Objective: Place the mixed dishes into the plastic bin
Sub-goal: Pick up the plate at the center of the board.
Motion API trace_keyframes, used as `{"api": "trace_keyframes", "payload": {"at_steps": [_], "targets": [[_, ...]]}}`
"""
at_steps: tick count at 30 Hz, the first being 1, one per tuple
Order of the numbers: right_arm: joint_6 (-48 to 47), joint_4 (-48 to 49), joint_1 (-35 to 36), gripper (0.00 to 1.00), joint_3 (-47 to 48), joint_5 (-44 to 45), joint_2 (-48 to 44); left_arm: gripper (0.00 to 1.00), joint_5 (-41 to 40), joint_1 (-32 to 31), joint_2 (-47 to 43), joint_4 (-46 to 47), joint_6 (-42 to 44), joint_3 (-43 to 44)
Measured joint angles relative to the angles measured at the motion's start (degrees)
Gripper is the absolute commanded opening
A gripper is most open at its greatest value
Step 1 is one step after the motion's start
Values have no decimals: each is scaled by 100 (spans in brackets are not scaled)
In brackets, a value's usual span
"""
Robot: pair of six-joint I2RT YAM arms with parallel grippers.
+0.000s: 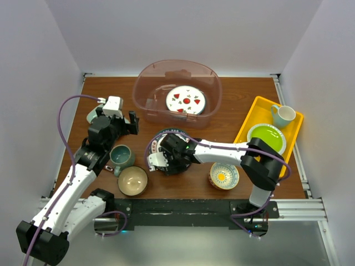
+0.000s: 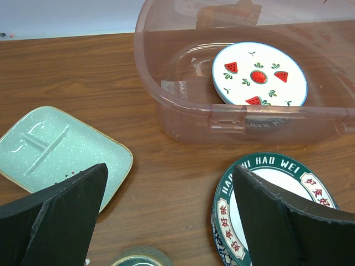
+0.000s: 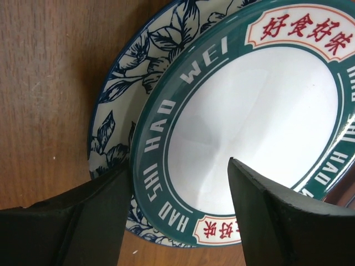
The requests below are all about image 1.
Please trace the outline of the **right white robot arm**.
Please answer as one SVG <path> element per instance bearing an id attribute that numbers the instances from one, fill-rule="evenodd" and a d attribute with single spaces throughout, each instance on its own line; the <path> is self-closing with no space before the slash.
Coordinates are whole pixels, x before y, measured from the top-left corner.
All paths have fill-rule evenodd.
<path id="1" fill-rule="evenodd" d="M 240 167 L 253 184 L 247 211 L 255 218 L 267 211 L 272 192 L 281 180 L 279 176 L 283 166 L 289 168 L 283 157 L 260 138 L 231 144 L 192 138 L 171 131 L 163 136 L 159 151 L 147 158 L 151 170 L 159 168 L 169 175 L 186 171 L 192 163 L 209 162 Z"/>

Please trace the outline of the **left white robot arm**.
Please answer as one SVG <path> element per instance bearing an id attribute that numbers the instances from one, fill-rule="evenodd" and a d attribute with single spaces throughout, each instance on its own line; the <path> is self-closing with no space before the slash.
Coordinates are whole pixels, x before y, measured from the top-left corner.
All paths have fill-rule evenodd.
<path id="1" fill-rule="evenodd" d="M 107 115 L 98 109 L 88 128 L 88 136 L 76 153 L 71 153 L 69 172 L 43 209 L 30 222 L 21 221 L 16 234 L 23 264 L 33 257 L 47 265 L 58 265 L 66 255 L 70 241 L 94 218 L 110 217 L 115 211 L 112 193 L 96 189 L 75 209 L 79 197 L 98 177 L 110 159 L 117 139 L 139 132 L 139 118 L 134 111 L 129 118 Z"/>

